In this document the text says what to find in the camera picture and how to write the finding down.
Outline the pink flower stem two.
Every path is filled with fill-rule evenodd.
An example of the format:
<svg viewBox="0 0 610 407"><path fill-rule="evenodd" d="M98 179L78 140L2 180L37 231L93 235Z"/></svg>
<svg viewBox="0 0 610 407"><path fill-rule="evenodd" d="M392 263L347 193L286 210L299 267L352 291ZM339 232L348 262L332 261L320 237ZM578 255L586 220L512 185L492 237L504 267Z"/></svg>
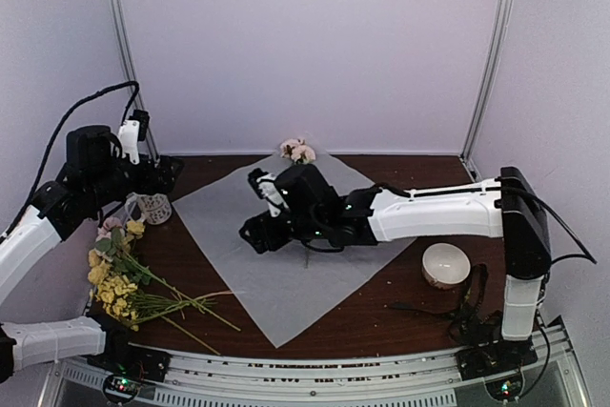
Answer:
<svg viewBox="0 0 610 407"><path fill-rule="evenodd" d="M108 262L113 262L117 257L132 252L135 242L145 232L143 222L121 219L110 216L98 229L93 249L96 254Z"/></svg>

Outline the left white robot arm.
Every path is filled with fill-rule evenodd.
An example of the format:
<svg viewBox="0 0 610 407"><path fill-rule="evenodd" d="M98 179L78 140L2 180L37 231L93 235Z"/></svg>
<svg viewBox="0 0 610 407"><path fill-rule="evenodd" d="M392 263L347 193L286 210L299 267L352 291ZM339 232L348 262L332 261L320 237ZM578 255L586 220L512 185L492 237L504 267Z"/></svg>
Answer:
<svg viewBox="0 0 610 407"><path fill-rule="evenodd" d="M36 187L18 224L1 237L1 297L32 267L54 250L87 219L101 215L113 202L124 203L135 193L170 193L184 163L162 155L139 153L139 124L126 121L118 134L92 125L69 132L66 162L55 179ZM28 366L71 356L97 356L117 373L127 373L137 353L127 344L127 329L100 315L43 322L1 325L1 378L7 380Z"/></svg>

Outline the large yellow flower bunch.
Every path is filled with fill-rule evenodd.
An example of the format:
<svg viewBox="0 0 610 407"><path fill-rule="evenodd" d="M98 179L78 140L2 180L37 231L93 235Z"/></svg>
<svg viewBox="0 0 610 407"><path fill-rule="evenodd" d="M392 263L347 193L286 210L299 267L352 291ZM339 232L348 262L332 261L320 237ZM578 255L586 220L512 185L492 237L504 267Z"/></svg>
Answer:
<svg viewBox="0 0 610 407"><path fill-rule="evenodd" d="M125 285L149 285L151 271L135 253L135 244L144 233L143 221L130 219L123 223L114 216L106 218L88 253L89 282L101 285L107 278L117 276Z"/></svg>

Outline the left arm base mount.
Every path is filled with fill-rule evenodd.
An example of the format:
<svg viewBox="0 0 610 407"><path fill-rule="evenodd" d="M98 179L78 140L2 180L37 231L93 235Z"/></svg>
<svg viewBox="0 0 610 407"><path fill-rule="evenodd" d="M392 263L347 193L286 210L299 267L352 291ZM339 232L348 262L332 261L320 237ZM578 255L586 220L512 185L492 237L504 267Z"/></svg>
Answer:
<svg viewBox="0 0 610 407"><path fill-rule="evenodd" d="M131 344L130 331L122 326L105 333L103 352L86 356L86 360L107 372L101 392L111 405L132 402L143 389L165 380L171 362L169 353Z"/></svg>

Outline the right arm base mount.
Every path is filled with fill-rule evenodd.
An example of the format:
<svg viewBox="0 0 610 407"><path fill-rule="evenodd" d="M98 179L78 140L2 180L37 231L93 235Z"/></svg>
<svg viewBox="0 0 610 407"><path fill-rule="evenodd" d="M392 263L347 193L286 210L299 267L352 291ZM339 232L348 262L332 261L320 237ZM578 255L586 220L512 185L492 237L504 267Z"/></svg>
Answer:
<svg viewBox="0 0 610 407"><path fill-rule="evenodd" d="M456 319L449 336L464 346L456 354L463 380L490 378L487 394L503 404L517 402L527 393L523 369L539 360L531 337L506 340L501 336L502 312L480 318L478 315Z"/></svg>

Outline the white wrapping paper sheet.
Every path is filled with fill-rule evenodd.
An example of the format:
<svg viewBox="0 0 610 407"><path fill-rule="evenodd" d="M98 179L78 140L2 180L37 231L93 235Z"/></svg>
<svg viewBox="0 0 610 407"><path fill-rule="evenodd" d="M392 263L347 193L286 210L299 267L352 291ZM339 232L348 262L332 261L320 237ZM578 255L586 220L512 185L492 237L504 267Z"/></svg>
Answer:
<svg viewBox="0 0 610 407"><path fill-rule="evenodd" d="M275 348L301 335L413 242L407 238L349 247L339 254L314 253L291 242L277 252L257 254L238 234L249 217L267 208L247 175L256 167L279 173L288 163L277 155L245 157L242 167L237 160L186 158L177 184L191 190L173 207L199 250Z"/></svg>

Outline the small yellow flower bunch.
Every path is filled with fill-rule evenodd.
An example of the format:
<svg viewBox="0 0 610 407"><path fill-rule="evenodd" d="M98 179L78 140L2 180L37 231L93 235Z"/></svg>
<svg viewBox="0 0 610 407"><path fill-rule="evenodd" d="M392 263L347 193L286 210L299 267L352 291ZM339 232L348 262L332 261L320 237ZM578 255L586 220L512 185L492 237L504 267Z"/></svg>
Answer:
<svg viewBox="0 0 610 407"><path fill-rule="evenodd" d="M212 315L238 331L227 319L213 311L216 299L232 295L230 291L209 293L188 298L170 288L170 295L156 295L145 292L139 283L132 282L126 275L111 275L93 287L90 298L110 317L136 330L140 324L192 308L202 315Z"/></svg>

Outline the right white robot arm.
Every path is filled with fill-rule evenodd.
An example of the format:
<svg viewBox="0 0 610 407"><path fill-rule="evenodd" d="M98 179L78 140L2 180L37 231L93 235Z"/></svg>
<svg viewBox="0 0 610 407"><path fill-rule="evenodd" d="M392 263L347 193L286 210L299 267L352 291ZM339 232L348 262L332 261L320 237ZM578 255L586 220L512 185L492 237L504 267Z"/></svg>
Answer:
<svg viewBox="0 0 610 407"><path fill-rule="evenodd" d="M502 339L490 347L488 359L505 371L524 356L552 255L548 212L519 169L504 167L497 178L455 187L406 191L374 184L344 195L313 164L279 175L255 169L248 182L268 209L246 220L239 234L259 254L292 241L324 240L335 253L420 236L502 239Z"/></svg>

